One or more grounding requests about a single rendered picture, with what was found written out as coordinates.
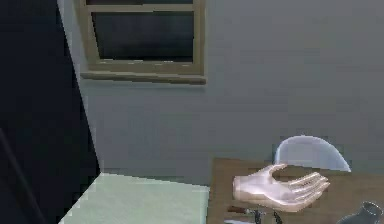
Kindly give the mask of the tan framed window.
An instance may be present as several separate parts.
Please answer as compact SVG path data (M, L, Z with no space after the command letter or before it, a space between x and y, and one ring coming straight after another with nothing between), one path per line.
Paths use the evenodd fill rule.
M205 0L72 0L85 79L203 85Z

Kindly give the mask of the pale hand sculpture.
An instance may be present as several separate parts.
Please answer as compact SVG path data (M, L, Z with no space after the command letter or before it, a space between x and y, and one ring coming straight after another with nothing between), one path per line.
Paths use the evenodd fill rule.
M295 213L313 204L330 185L328 179L318 172L291 181L276 180L273 173L286 167L287 164L272 164L253 174L235 176L233 197L238 201Z

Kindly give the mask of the white round-backed chair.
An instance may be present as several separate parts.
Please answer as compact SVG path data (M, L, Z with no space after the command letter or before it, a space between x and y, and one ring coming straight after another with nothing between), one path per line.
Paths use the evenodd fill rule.
M299 135L283 140L276 149L274 162L293 166L350 172L351 168L339 150L315 136Z

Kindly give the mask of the black tall cabinet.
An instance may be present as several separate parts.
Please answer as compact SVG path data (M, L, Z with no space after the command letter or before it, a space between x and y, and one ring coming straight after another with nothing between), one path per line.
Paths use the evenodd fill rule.
M0 224L59 224L99 173L57 0L0 0Z

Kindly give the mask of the brown wooden table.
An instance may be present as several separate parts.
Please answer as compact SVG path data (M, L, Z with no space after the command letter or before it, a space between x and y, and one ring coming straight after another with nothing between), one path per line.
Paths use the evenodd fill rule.
M230 206L251 206L233 199L232 181L235 176L255 173L266 165L265 161L214 159L206 224L224 224L226 219L250 222L250 215L228 211ZM334 170L318 172L328 178L330 186L308 208L298 213L282 213L283 224L336 224L344 216L355 213L364 201L373 202L384 210L384 175Z

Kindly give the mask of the dark grey vase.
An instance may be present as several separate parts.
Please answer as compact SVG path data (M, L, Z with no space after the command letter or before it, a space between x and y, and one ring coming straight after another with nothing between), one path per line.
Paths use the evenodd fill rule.
M383 215L379 205L364 201L356 213L341 218L336 224L380 224Z

